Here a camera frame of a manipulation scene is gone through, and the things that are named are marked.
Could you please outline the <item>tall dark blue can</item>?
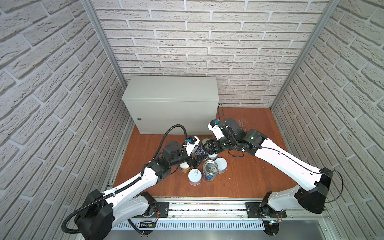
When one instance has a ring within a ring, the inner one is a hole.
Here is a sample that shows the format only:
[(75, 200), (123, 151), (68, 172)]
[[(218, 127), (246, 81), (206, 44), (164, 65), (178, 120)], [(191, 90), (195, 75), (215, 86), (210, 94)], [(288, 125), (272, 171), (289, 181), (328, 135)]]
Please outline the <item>tall dark blue can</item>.
[(196, 156), (196, 161), (199, 162), (199, 164), (203, 161), (205, 161), (208, 156), (209, 156), (209, 152), (206, 152), (204, 150), (204, 146), (203, 145), (199, 145), (197, 150), (195, 151), (195, 156)]

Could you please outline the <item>large blue can gold lid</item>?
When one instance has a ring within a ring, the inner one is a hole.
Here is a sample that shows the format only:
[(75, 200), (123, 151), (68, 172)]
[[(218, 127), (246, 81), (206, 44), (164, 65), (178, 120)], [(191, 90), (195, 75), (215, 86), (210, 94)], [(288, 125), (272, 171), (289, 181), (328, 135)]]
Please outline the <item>large blue can gold lid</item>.
[(215, 161), (207, 160), (203, 165), (203, 178), (207, 182), (213, 181), (218, 174), (219, 167)]

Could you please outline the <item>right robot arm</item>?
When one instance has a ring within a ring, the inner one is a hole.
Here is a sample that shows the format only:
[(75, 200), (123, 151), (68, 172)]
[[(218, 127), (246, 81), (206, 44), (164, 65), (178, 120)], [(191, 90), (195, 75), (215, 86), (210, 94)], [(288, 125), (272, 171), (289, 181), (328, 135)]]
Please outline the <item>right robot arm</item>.
[(257, 130), (245, 132), (234, 119), (212, 120), (208, 129), (215, 138), (203, 145), (204, 153), (219, 154), (231, 150), (248, 153), (271, 164), (297, 183), (288, 190), (266, 193), (260, 204), (264, 216), (299, 207), (314, 214), (323, 212), (333, 171), (301, 161)]

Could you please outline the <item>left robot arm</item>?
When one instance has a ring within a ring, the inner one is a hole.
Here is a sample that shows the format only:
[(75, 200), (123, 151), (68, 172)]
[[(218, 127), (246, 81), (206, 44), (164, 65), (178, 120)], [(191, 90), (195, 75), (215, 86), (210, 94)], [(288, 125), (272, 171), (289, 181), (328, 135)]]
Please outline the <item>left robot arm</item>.
[(156, 218), (157, 201), (146, 190), (169, 176), (174, 166), (196, 167), (201, 149), (200, 142), (183, 146), (171, 142), (136, 176), (103, 193), (92, 191), (74, 216), (75, 231), (86, 240), (102, 240), (116, 225), (133, 217)]

